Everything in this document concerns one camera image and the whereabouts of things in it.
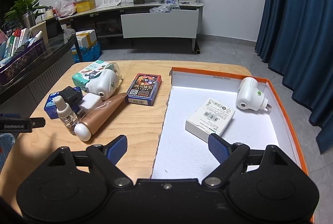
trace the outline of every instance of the qr code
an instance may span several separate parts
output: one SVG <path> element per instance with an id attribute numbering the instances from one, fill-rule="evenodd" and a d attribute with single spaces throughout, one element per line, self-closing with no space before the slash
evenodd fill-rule
<path id="1" fill-rule="evenodd" d="M 139 92 L 139 90 L 130 90 L 130 93 L 129 94 L 134 94 L 134 95 L 137 95 Z"/>

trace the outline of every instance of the white tube cap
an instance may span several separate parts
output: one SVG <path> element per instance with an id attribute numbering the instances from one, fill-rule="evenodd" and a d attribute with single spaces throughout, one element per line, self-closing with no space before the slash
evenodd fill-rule
<path id="1" fill-rule="evenodd" d="M 82 141 L 88 141 L 91 138 L 91 132 L 83 123 L 78 123 L 74 128 L 74 132 Z"/>

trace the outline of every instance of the metal canister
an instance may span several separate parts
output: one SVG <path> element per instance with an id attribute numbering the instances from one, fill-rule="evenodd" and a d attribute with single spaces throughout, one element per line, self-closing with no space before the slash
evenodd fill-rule
<path id="1" fill-rule="evenodd" d="M 22 19 L 26 28 L 30 29 L 31 27 L 36 26 L 36 19 L 33 12 L 25 13 Z"/>

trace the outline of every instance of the white router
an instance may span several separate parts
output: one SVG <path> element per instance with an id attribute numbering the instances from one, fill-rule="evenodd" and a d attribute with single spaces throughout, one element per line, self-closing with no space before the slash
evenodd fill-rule
<path id="1" fill-rule="evenodd" d="M 102 0 L 102 5 L 97 7 L 97 9 L 102 9 L 102 8 L 107 8 L 107 7 L 115 7 L 117 5 L 119 5 L 121 3 L 122 0 L 112 0 L 112 2 L 110 2 L 110 0 L 107 0 L 107 2 L 105 3 L 105 0 Z"/>

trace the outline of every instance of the barcode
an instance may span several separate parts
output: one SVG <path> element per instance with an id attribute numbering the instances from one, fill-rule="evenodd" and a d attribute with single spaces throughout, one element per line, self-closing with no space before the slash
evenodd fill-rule
<path id="1" fill-rule="evenodd" d="M 132 103 L 132 104 L 148 105 L 148 101 L 147 100 L 138 100 L 138 99 L 128 98 L 128 102 Z"/>
<path id="2" fill-rule="evenodd" d="M 129 94 L 134 94 L 134 95 L 137 95 L 139 92 L 139 90 L 130 90 L 130 93 Z"/>
<path id="3" fill-rule="evenodd" d="M 215 116 L 214 114 L 212 114 L 211 112 L 208 112 L 208 111 L 206 111 L 204 115 L 206 117 L 212 119 L 215 122 L 219 119 L 217 116 Z"/>

